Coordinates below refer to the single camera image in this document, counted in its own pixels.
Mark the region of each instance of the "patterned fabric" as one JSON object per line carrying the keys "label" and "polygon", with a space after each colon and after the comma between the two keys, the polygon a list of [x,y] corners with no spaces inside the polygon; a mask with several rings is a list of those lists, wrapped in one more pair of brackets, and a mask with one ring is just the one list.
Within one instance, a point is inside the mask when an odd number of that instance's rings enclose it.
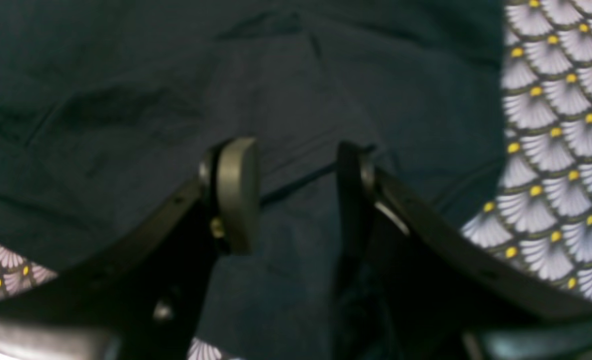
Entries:
{"label": "patterned fabric", "polygon": [[[509,0],[502,88],[508,163],[463,233],[592,301],[592,0]],[[55,273],[0,246],[0,299]],[[233,360],[193,339],[190,360]]]}

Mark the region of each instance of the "fan pattern fabric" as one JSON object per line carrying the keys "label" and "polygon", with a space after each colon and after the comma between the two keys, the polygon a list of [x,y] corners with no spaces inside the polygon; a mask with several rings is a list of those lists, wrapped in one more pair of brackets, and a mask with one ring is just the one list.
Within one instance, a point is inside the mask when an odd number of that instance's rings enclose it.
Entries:
{"label": "fan pattern fabric", "polygon": [[[508,163],[463,234],[592,301],[592,0],[510,0],[502,89]],[[56,274],[0,246],[0,300]],[[189,360],[233,360],[193,339]]]}

